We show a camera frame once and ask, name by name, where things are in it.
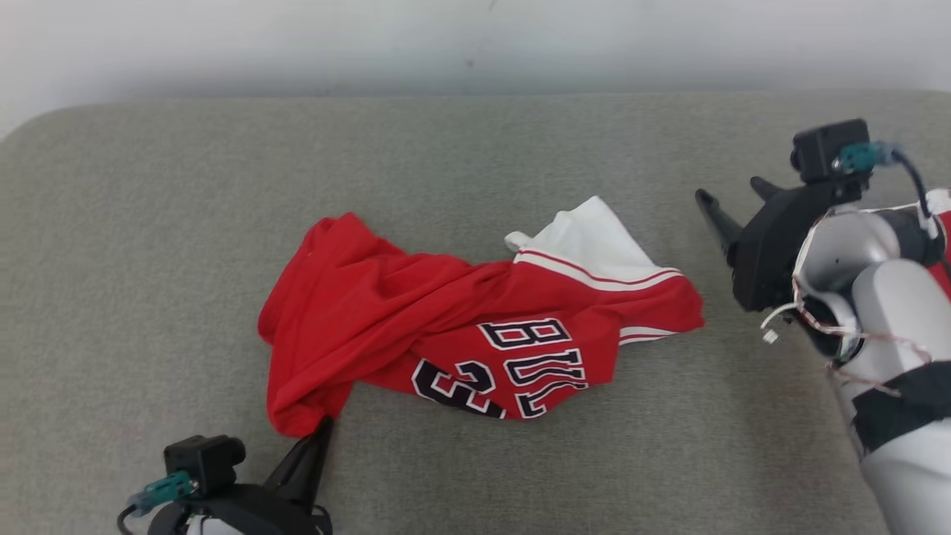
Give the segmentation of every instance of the black velcro band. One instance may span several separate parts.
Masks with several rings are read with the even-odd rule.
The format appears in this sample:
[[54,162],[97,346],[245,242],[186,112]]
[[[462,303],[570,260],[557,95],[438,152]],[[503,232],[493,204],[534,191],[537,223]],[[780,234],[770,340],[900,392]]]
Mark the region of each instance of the black velcro band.
[[852,420],[867,453],[892,439],[932,422],[951,417],[951,361],[916,367],[885,383],[901,398],[876,389],[852,400]]

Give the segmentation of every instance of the white wall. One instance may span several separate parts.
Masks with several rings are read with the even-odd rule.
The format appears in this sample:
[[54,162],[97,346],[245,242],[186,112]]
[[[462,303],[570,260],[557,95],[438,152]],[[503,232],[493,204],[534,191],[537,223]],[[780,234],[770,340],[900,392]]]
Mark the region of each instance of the white wall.
[[0,0],[0,135],[148,96],[951,89],[949,0]]

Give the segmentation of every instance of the gray fabric surface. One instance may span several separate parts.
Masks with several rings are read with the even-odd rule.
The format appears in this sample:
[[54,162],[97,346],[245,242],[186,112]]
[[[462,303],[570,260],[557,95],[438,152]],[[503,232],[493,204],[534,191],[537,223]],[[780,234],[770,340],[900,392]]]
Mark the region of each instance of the gray fabric surface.
[[[409,251],[502,238],[601,195],[708,325],[622,349],[615,381],[530,422],[357,386],[320,503],[353,533],[882,533],[792,330],[760,342],[693,202],[745,220],[751,174],[794,185],[800,129],[863,116],[949,184],[951,96],[640,94],[164,102],[69,109],[0,145],[8,533],[109,533],[194,433],[259,481],[293,441],[264,411],[256,321],[310,225],[353,210]],[[869,204],[910,202],[897,171]],[[140,530],[144,523],[135,524]]]

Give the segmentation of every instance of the gray robot arm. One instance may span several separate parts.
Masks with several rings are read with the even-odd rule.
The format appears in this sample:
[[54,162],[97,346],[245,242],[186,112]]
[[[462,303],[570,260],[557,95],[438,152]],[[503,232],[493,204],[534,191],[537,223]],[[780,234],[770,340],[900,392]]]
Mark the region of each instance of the gray robot arm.
[[[894,535],[951,533],[951,301],[924,266],[945,259],[947,228],[922,179],[862,120],[797,134],[790,158],[804,185],[754,177],[766,201],[745,226],[703,190],[697,203],[733,268],[746,310],[803,326],[825,357],[864,478]],[[898,163],[919,202],[858,210],[877,164]],[[775,342],[775,332],[764,337]]]

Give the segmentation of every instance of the basketball jersey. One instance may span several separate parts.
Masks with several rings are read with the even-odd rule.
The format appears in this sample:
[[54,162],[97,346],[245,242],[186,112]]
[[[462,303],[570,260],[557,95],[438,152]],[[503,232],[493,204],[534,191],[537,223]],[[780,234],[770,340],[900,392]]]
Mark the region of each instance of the basketball jersey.
[[355,381],[535,418],[611,381],[619,346],[703,324],[687,277],[656,266],[598,197],[507,241],[513,260],[473,266],[406,254],[354,214],[317,223],[259,321],[274,427],[310,433]]

